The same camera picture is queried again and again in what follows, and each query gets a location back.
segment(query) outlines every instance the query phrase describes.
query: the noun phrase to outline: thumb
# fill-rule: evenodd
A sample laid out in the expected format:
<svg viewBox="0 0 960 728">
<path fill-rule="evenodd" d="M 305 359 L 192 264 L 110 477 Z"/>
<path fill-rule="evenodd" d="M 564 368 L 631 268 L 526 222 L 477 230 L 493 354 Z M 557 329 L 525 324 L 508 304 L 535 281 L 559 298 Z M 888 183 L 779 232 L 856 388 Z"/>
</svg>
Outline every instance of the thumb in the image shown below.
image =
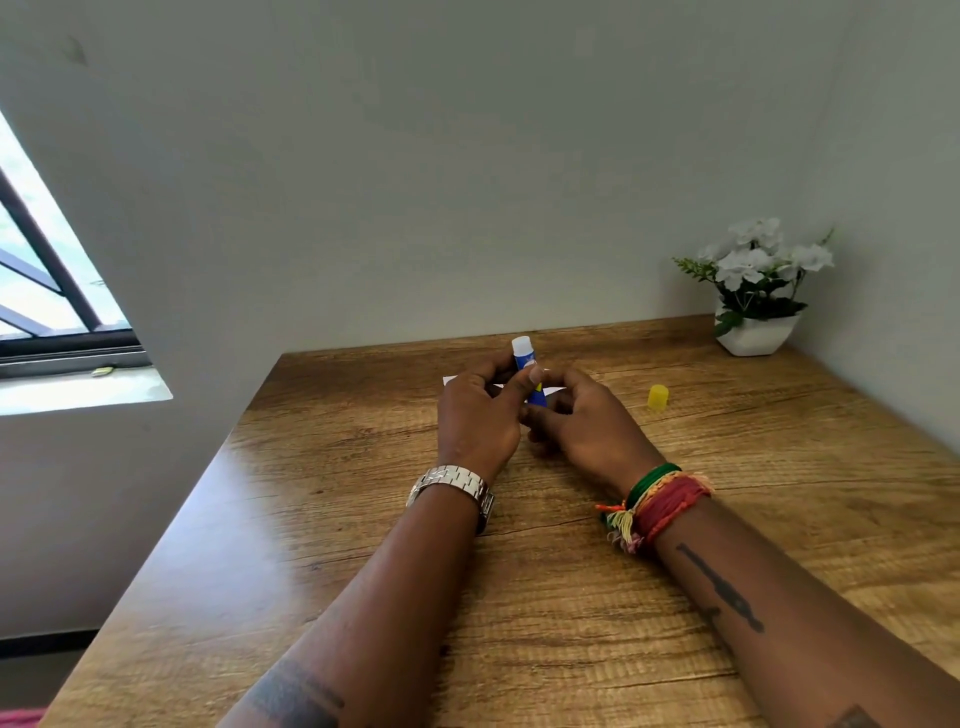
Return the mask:
<svg viewBox="0 0 960 728">
<path fill-rule="evenodd" d="M 543 381 L 543 367 L 536 362 L 524 367 L 510 381 L 503 385 L 503 392 L 496 398 L 501 407 L 510 408 L 511 412 L 518 413 L 520 407 L 534 388 Z"/>
<path fill-rule="evenodd" d="M 527 404 L 520 411 L 520 422 L 536 432 L 542 432 L 555 443 L 560 443 L 560 430 L 568 415 L 554 412 L 549 407 Z"/>
</svg>

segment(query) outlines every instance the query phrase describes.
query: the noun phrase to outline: metal watch strap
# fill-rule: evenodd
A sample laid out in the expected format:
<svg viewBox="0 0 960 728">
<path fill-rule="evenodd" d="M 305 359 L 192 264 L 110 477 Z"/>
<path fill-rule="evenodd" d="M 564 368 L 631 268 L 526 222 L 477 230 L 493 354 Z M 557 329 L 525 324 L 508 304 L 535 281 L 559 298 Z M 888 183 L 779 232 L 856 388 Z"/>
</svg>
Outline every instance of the metal watch strap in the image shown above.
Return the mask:
<svg viewBox="0 0 960 728">
<path fill-rule="evenodd" d="M 413 505 L 420 493 L 437 483 L 459 488 L 477 501 L 477 505 L 480 506 L 480 519 L 477 521 L 476 532 L 477 535 L 483 533 L 483 529 L 487 527 L 487 519 L 493 509 L 493 493 L 491 493 L 490 487 L 484 479 L 477 473 L 457 465 L 441 465 L 424 473 L 420 480 L 414 483 L 413 490 L 410 491 L 410 496 L 407 498 L 407 508 Z"/>
</svg>

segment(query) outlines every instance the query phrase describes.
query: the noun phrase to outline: white paper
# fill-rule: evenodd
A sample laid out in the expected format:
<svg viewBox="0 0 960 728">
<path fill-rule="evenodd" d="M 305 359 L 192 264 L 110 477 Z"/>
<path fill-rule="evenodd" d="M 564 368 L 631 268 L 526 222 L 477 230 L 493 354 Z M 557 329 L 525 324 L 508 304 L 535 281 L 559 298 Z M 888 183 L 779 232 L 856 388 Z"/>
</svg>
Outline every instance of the white paper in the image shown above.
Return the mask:
<svg viewBox="0 0 960 728">
<path fill-rule="evenodd" d="M 455 379 L 456 377 L 457 377 L 456 375 L 453 375 L 453 376 L 445 376 L 445 377 L 444 377 L 444 386 L 446 386 L 446 384 L 447 384 L 451 379 Z M 495 384 L 495 385 L 494 385 L 494 387 L 502 387 L 502 386 L 503 386 L 502 384 Z M 543 387 L 543 393 L 544 393 L 545 395 L 549 395 L 549 394 L 553 394 L 554 392 L 559 392 L 559 391 L 562 390 L 562 389 L 563 389 L 563 387 Z"/>
</svg>

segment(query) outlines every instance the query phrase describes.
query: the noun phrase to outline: white square planter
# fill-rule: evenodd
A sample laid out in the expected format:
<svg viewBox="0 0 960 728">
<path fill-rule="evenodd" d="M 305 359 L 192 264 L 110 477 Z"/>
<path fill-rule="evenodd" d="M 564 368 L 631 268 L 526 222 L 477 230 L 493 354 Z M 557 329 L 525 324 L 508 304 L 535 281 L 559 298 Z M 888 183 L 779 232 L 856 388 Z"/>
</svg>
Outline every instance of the white square planter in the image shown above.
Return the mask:
<svg viewBox="0 0 960 728">
<path fill-rule="evenodd" d="M 717 341 L 734 356 L 763 356 L 775 352 L 793 331 L 802 314 L 788 319 L 744 319 L 743 323 Z"/>
</svg>

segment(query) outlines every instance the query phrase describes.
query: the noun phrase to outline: pink fabric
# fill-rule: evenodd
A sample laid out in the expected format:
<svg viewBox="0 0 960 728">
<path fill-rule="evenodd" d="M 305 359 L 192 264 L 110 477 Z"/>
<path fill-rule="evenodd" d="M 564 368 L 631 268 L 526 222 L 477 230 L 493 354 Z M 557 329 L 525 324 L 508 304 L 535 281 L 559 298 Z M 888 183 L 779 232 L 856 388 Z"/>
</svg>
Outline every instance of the pink fabric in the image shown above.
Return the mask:
<svg viewBox="0 0 960 728">
<path fill-rule="evenodd" d="M 35 711 L 0 711 L 0 728 L 35 728 L 46 713 L 45 708 Z"/>
</svg>

